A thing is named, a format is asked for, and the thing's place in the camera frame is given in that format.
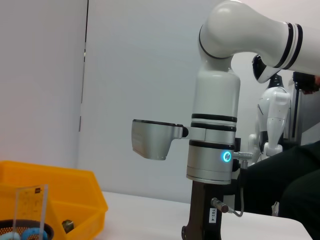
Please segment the label sticker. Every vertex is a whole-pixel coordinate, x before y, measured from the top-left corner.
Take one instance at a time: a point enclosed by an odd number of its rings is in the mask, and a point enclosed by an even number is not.
[[[217,222],[217,209],[216,208],[210,208],[210,214],[209,214],[209,223],[215,224]]]

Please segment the person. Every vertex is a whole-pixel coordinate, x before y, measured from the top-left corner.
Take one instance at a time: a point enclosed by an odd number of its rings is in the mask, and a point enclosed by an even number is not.
[[[315,83],[320,86],[320,76]],[[243,199],[245,212],[270,216],[272,206],[279,202],[278,217],[302,223],[313,240],[320,240],[320,141],[250,166]],[[235,209],[241,209],[240,189]]]

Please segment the orange plastic bin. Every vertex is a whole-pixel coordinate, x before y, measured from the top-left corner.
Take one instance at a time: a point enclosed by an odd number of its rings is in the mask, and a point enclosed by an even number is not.
[[[17,187],[48,184],[45,223],[54,240],[92,240],[104,228],[107,203],[91,171],[0,161],[0,221],[14,216]],[[62,222],[75,228],[65,233]]]

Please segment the blue object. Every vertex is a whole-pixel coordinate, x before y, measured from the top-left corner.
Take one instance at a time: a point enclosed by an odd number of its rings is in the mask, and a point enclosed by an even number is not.
[[[222,159],[223,159],[223,161],[225,161],[226,163],[228,163],[228,162],[230,162],[230,160],[231,160],[231,157],[232,155],[231,155],[231,153],[229,152],[229,151],[226,151],[224,154],[223,154],[223,157],[222,157]]]
[[[11,232],[2,234],[0,236],[0,240],[21,240],[21,238],[19,233],[11,231]]]
[[[38,227],[29,228],[21,234],[21,240],[28,240],[28,238],[30,236],[39,235],[39,234],[40,234],[40,228],[38,228]],[[44,230],[43,230],[43,238],[42,239],[48,240],[48,234]]]

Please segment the white table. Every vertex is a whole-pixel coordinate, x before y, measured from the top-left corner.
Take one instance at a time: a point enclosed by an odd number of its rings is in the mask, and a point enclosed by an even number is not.
[[[103,193],[109,210],[95,240],[182,240],[190,205],[146,197]],[[222,240],[312,240],[297,221],[244,213],[222,216]]]

